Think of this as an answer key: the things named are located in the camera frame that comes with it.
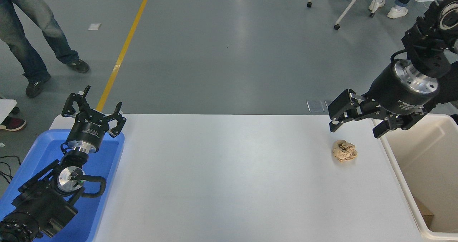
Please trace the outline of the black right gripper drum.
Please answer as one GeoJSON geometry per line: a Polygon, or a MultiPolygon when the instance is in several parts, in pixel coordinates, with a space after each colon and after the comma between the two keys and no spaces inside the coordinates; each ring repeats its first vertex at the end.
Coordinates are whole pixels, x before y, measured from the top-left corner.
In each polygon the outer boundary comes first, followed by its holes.
{"type": "Polygon", "coordinates": [[[432,98],[432,79],[421,74],[412,63],[391,63],[364,96],[388,112],[408,115],[432,98]]]}

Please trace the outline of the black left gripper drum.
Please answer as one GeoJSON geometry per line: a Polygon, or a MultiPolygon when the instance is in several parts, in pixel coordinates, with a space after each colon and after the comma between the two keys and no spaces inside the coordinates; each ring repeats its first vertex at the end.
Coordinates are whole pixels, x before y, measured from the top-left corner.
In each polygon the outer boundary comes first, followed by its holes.
{"type": "Polygon", "coordinates": [[[67,137],[67,146],[78,147],[88,144],[90,151],[98,151],[108,130],[106,115],[91,109],[79,112],[67,137]]]}

